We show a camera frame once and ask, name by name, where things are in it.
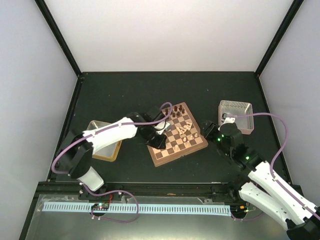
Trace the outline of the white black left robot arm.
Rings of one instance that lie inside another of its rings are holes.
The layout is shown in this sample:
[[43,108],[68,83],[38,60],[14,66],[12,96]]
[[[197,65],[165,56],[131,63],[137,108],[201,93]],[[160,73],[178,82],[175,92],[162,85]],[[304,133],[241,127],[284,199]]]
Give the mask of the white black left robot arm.
[[55,174],[66,174],[78,180],[97,200],[108,192],[103,178],[92,167],[92,156],[101,149],[126,139],[140,137],[142,142],[157,150],[166,148],[164,132],[169,127],[167,119],[173,111],[170,102],[165,112],[161,107],[151,108],[146,113],[132,112],[109,125],[85,130],[80,134],[69,132],[51,164]]

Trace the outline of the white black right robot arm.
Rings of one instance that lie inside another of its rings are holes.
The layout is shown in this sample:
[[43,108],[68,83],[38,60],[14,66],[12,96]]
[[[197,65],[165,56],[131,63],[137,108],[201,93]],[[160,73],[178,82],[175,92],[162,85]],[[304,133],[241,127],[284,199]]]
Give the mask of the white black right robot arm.
[[239,167],[240,175],[229,184],[228,198],[253,204],[275,220],[291,240],[320,238],[320,208],[283,180],[271,165],[245,145],[234,119],[218,125],[202,122],[201,135],[216,145],[220,156]]

